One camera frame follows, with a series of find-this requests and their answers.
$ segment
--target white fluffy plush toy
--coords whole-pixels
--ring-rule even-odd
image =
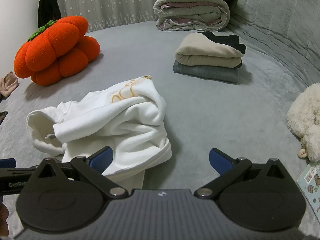
[[[300,158],[320,160],[320,83],[306,88],[292,103],[286,116],[287,127],[300,138]]]

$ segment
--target smartphone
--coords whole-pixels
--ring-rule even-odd
[[[6,117],[8,114],[8,111],[4,111],[0,113],[0,125],[2,124],[3,119]]]

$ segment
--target triangular cutout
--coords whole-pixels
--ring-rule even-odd
[[[56,176],[54,173],[54,170],[50,164],[46,164],[46,166],[42,169],[39,178],[47,178],[47,177],[53,177]]]
[[[276,165],[276,164],[273,164],[273,165],[270,167],[270,170],[268,171],[267,176],[268,176],[268,177],[281,178],[281,179],[284,178],[281,170],[279,169],[278,165]]]

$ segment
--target cartoon bear illustration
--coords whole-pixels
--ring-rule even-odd
[[[315,178],[317,187],[320,187],[320,178],[319,178],[319,175],[316,174],[316,175],[314,176],[314,178]]]
[[[312,186],[312,185],[309,185],[309,186],[308,186],[308,191],[309,191],[310,193],[313,193],[313,186]]]

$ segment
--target human hand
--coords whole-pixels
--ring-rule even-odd
[[[8,236],[9,228],[6,222],[9,217],[9,210],[3,204],[3,196],[0,197],[0,236]]]

